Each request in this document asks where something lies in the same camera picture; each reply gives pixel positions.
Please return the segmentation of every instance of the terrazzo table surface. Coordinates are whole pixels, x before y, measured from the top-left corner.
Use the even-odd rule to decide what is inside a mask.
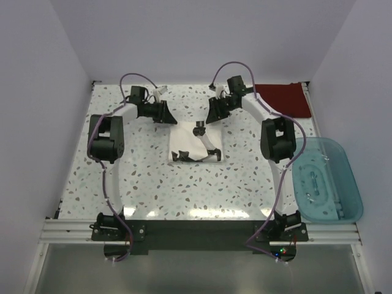
[[[129,93],[130,85],[124,89]],[[177,121],[205,120],[207,85],[169,85],[167,100]],[[112,111],[122,101],[118,85],[95,85],[59,218],[95,219],[105,205],[102,172],[86,156],[89,118]],[[311,119],[298,119],[314,137]],[[120,163],[122,202],[133,219],[266,219],[275,191],[270,166],[260,151],[261,127],[243,110],[222,121],[224,162],[169,164],[170,126],[138,118],[124,126],[126,150]],[[294,196],[285,199],[289,206]]]

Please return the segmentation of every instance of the white cloth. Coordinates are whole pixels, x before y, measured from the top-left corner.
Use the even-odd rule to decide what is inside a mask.
[[[212,147],[220,150],[220,161],[224,161],[223,144],[222,144],[222,124],[221,122],[215,122],[207,124],[206,136],[203,141],[201,137],[194,135],[193,130],[196,127],[196,122],[184,122],[180,121],[177,125],[171,126],[170,128],[170,139],[169,139],[169,162],[181,162],[173,160],[175,154],[179,156],[179,152],[189,152],[189,157],[192,160],[202,160],[202,162],[218,162],[216,155],[208,157],[207,148]]]

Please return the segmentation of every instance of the red mat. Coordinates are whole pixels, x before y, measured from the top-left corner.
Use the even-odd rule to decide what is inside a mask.
[[[271,107],[293,118],[311,118],[301,83],[289,85],[256,85],[256,91]]]

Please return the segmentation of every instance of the cable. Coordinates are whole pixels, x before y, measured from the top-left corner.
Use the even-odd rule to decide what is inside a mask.
[[[278,201],[279,201],[279,196],[280,196],[280,194],[281,194],[284,176],[286,175],[287,169],[291,166],[291,164],[292,164],[294,161],[297,160],[297,158],[300,157],[300,155],[301,155],[301,154],[304,152],[304,150],[305,150],[305,147],[306,147],[306,134],[305,134],[305,130],[303,129],[303,127],[302,127],[295,119],[293,119],[293,118],[290,117],[290,116],[283,115],[282,113],[277,113],[277,112],[272,111],[272,110],[269,109],[260,99],[257,98],[256,84],[255,84],[255,78],[254,78],[253,72],[252,72],[251,68],[250,68],[249,66],[247,66],[247,65],[246,65],[245,63],[243,63],[243,62],[239,62],[239,61],[230,61],[230,62],[226,62],[225,64],[223,64],[223,65],[217,70],[217,72],[215,73],[215,76],[214,76],[213,81],[212,81],[212,83],[211,83],[212,85],[214,84],[215,79],[216,79],[218,73],[221,71],[221,69],[222,69],[223,67],[229,65],[229,64],[240,64],[240,65],[244,66],[244,67],[249,71],[249,73],[250,73],[250,75],[251,75],[252,86],[253,86],[253,93],[254,93],[254,96],[255,96],[256,101],[257,101],[266,111],[268,111],[268,113],[271,113],[271,114],[274,115],[274,116],[280,116],[280,117],[283,117],[283,118],[286,118],[286,119],[292,121],[294,124],[296,124],[296,125],[298,126],[298,128],[300,129],[300,131],[301,131],[301,133],[302,133],[302,136],[303,136],[304,143],[303,143],[303,145],[302,145],[302,148],[300,149],[300,151],[298,152],[298,154],[297,154],[296,156],[294,156],[294,157],[288,162],[288,164],[284,167],[284,170],[283,170],[282,176],[281,176],[281,180],[279,181],[279,185],[278,185],[278,188],[277,188],[276,199],[275,199],[275,202],[274,202],[274,205],[273,205],[273,207],[272,207],[272,209],[271,209],[270,214],[268,215],[268,217],[267,217],[266,220],[264,221],[263,225],[262,225],[262,226],[261,226],[261,227],[260,227],[260,228],[259,228],[259,229],[258,229],[258,230],[257,230],[257,231],[256,231],[256,232],[255,232],[246,242],[245,242],[245,245],[246,245],[248,248],[253,249],[253,250],[256,250],[256,251],[263,252],[264,254],[266,254],[266,255],[268,255],[268,256],[270,256],[270,257],[272,257],[272,258],[274,258],[274,259],[276,259],[276,260],[278,260],[278,261],[280,261],[280,262],[284,262],[283,260],[281,260],[281,259],[279,259],[279,258],[276,258],[276,256],[274,256],[272,253],[270,253],[270,252],[268,252],[268,251],[266,251],[266,250],[264,250],[264,249],[262,249],[262,248],[258,248],[258,247],[251,246],[251,245],[249,245],[249,243],[250,243],[251,241],[253,241],[253,240],[257,237],[257,235],[267,226],[268,222],[270,221],[270,219],[272,218],[272,215],[273,215],[274,212],[275,212],[277,203],[278,203]]]
[[[92,156],[91,153],[90,153],[90,150],[91,150],[92,143],[93,143],[93,141],[94,141],[94,137],[96,136],[96,133],[97,133],[98,130],[99,130],[99,126],[102,124],[102,121],[104,120],[104,118],[107,117],[107,116],[113,116],[118,110],[120,110],[120,109],[122,109],[123,107],[125,107],[126,101],[127,101],[127,97],[125,96],[125,93],[124,93],[124,91],[123,91],[123,79],[124,79],[126,76],[128,76],[128,75],[138,75],[138,76],[140,76],[140,77],[143,77],[143,78],[145,78],[146,80],[148,80],[149,82],[151,82],[151,84],[153,84],[153,86],[154,86],[155,88],[158,88],[149,78],[147,78],[147,77],[145,77],[144,75],[141,75],[141,74],[139,74],[139,73],[126,73],[125,75],[123,75],[123,76],[121,77],[121,79],[120,79],[120,82],[119,82],[119,87],[120,87],[120,91],[121,91],[121,95],[122,95],[122,102],[121,102],[121,105],[120,105],[119,107],[115,108],[112,112],[110,112],[110,113],[104,113],[103,115],[100,116],[100,118],[98,119],[98,122],[97,122],[96,126],[94,127],[94,130],[92,131],[90,140],[88,141],[88,144],[87,144],[87,156],[88,156],[90,159],[92,159],[92,160],[98,162],[98,163],[100,164],[100,166],[102,167],[102,192],[104,193],[104,198],[105,198],[105,200],[106,200],[106,203],[107,203],[109,209],[112,211],[112,213],[113,213],[113,215],[115,216],[115,218],[117,218],[117,220],[118,220],[118,221],[120,222],[120,224],[127,230],[128,234],[129,234],[129,250],[128,250],[127,253],[124,254],[123,256],[120,256],[120,257],[115,258],[115,259],[114,259],[114,262],[121,262],[121,261],[123,261],[124,259],[126,259],[126,258],[129,256],[129,254],[130,254],[130,252],[131,252],[131,250],[132,250],[132,247],[133,247],[133,245],[134,245],[134,235],[132,234],[132,230],[131,230],[131,229],[128,227],[128,225],[120,218],[120,216],[119,216],[118,213],[115,211],[115,209],[112,207],[112,205],[111,205],[111,203],[110,203],[110,201],[109,201],[109,197],[108,197],[107,192],[106,192],[106,166],[105,166],[105,164],[104,164],[104,163],[102,162],[102,160],[100,160],[99,158],[96,158],[96,157]]]

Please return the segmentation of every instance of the teal plastic bin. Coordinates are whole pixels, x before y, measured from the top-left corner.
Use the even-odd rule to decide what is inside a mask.
[[[301,215],[319,224],[356,222],[363,204],[349,160],[328,138],[306,138],[304,153],[293,163],[293,185]],[[303,138],[296,140],[297,150]]]

